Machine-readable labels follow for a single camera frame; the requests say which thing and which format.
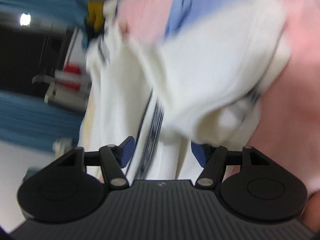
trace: ribbed black surface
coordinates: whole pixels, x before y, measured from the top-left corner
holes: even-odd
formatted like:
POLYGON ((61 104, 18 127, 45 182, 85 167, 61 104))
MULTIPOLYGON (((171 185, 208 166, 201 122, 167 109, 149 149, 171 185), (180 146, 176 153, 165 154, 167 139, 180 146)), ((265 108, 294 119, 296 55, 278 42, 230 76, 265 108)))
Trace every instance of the ribbed black surface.
POLYGON ((189 181, 136 181, 112 192, 86 218, 59 225, 27 221, 16 240, 304 240, 312 233, 296 220, 257 225, 225 211, 211 191, 189 181))

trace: fabric pile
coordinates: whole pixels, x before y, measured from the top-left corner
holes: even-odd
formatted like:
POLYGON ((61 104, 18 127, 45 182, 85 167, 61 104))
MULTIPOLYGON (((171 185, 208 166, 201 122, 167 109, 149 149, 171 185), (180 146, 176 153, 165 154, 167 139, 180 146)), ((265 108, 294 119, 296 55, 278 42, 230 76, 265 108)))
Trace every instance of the fabric pile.
POLYGON ((202 167, 191 140, 229 150, 249 144, 301 179, 309 195, 320 190, 320 0, 110 4, 115 20, 87 53, 88 150, 134 136, 129 181, 194 181, 202 167), (159 109, 163 118, 155 119, 159 109), (147 153, 156 132, 156 150, 147 153))

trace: white wall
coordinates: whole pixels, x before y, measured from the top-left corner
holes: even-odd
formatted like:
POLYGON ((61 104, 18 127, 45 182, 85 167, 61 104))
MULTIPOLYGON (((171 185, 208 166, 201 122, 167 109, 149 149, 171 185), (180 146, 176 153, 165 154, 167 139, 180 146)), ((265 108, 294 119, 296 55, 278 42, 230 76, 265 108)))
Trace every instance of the white wall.
POLYGON ((24 221, 16 195, 27 169, 43 168, 53 160, 54 154, 0 141, 0 225, 5 231, 24 221))

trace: white cloth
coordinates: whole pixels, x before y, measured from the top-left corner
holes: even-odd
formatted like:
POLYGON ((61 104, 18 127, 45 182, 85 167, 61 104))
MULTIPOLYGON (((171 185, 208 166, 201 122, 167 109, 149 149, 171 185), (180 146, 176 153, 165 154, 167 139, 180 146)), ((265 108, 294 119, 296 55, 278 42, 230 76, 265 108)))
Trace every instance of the white cloth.
MULTIPOLYGON (((280 0, 246 0, 212 14, 172 40, 153 48, 122 40, 117 27, 101 42, 110 58, 101 61, 98 44, 88 51, 100 145, 136 136, 151 88, 164 107, 164 121, 147 179, 184 178, 201 172, 190 142, 177 172, 181 137, 240 150, 259 122, 258 106, 242 99, 253 87, 262 92, 282 70, 290 51, 281 39, 285 12, 280 0), (240 106, 244 117, 232 111, 240 106)), ((146 114, 141 138, 150 125, 146 114)), ((129 181, 139 163, 139 139, 129 181)))

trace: yellow object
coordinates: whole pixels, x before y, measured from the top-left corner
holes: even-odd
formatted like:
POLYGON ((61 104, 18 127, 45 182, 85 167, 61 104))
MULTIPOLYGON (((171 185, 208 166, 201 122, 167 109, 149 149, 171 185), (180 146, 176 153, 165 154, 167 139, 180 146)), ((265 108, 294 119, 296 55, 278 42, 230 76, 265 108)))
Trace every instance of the yellow object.
POLYGON ((103 28, 103 4, 104 0, 88 1, 87 24, 93 27, 95 33, 100 32, 101 28, 103 28))

